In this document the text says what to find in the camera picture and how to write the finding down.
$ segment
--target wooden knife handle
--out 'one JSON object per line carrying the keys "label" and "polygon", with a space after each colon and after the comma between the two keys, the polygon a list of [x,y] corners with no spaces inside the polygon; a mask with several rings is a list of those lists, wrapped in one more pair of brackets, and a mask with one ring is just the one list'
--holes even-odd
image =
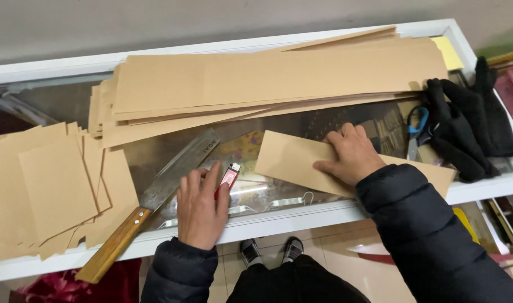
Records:
{"label": "wooden knife handle", "polygon": [[86,262],[85,266],[75,275],[88,283],[96,284],[105,272],[118,259],[120,254],[131,244],[142,223],[152,214],[149,209],[137,207],[116,231],[107,239],[99,250]]}

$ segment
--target black glove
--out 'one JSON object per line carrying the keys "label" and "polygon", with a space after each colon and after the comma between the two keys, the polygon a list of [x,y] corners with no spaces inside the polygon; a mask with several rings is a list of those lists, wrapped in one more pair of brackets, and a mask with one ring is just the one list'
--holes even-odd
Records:
{"label": "black glove", "polygon": [[429,110],[429,124],[434,126],[431,145],[436,153],[458,169],[463,182],[499,176],[500,172],[482,154],[464,115],[457,106],[445,102],[443,94],[447,91],[440,81],[428,80],[427,85],[422,102]]}
{"label": "black glove", "polygon": [[513,156],[513,131],[507,113],[494,94],[496,71],[480,57],[471,90],[449,80],[441,80],[443,90],[470,123],[475,139],[487,157]]}

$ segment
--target black pants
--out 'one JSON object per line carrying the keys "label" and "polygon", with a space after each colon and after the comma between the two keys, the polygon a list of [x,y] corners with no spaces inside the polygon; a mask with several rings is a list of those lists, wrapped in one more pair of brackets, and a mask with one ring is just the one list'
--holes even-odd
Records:
{"label": "black pants", "polygon": [[243,271],[227,302],[369,302],[348,282],[307,255],[268,270],[255,264]]}

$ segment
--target blue scissors handle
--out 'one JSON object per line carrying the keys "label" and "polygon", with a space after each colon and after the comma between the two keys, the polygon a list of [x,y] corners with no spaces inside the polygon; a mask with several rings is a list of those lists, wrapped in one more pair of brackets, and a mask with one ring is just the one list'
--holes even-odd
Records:
{"label": "blue scissors handle", "polygon": [[[411,116],[415,113],[415,112],[419,112],[420,114],[420,117],[419,117],[419,127],[418,128],[414,128],[412,125],[411,125]],[[427,120],[428,120],[428,109],[424,106],[416,106],[414,107],[410,114],[408,115],[408,133],[410,134],[414,134],[414,133],[417,133],[419,131],[421,131],[425,125],[427,124]]]}

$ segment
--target scissors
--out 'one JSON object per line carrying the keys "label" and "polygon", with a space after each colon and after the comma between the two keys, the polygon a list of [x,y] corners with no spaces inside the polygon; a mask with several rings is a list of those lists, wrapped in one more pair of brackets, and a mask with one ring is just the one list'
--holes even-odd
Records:
{"label": "scissors", "polygon": [[[411,125],[411,117],[415,113],[419,114],[419,126],[417,128]],[[428,114],[428,109],[421,105],[414,107],[408,114],[408,134],[410,140],[408,142],[407,160],[415,161],[417,148],[425,144],[432,137],[430,126],[427,125]]]}

